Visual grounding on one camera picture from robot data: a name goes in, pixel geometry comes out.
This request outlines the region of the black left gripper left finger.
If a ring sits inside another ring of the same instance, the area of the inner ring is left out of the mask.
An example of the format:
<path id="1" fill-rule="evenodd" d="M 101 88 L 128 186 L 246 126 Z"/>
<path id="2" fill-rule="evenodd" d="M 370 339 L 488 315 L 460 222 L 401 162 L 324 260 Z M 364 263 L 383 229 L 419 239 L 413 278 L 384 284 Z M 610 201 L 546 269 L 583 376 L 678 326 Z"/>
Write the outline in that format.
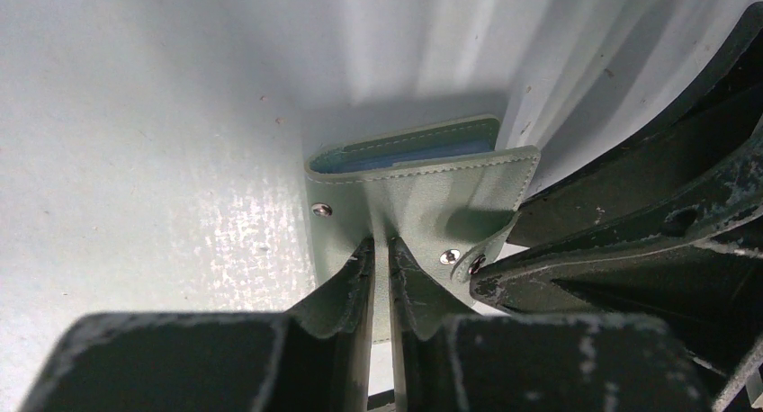
<path id="1" fill-rule="evenodd" d="M 283 312 L 109 312 L 59 339 L 25 411 L 363 411 L 374 242 Z"/>

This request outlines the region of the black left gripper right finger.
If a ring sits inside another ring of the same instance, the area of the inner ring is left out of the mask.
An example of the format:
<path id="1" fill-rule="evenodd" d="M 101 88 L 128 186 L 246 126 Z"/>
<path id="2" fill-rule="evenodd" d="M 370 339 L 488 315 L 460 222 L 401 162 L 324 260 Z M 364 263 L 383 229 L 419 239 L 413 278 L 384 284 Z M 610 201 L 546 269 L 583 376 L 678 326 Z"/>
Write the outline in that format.
<path id="1" fill-rule="evenodd" d="M 483 316 L 388 242 L 400 411 L 707 411 L 661 320 L 633 313 Z"/>

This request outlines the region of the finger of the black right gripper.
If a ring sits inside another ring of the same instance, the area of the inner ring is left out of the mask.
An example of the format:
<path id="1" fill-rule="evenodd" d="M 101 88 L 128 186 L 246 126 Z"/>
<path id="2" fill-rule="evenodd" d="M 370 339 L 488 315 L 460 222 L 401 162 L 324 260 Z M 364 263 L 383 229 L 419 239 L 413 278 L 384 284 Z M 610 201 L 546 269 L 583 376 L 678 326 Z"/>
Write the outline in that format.
<path id="1" fill-rule="evenodd" d="M 645 209 L 490 264 L 470 286 L 515 313 L 661 318 L 699 362 L 728 372 L 762 332 L 762 144 Z"/>
<path id="2" fill-rule="evenodd" d="M 524 202 L 507 242 L 543 245 L 666 199 L 744 143 L 761 115 L 762 3 L 755 2 L 662 112 Z"/>

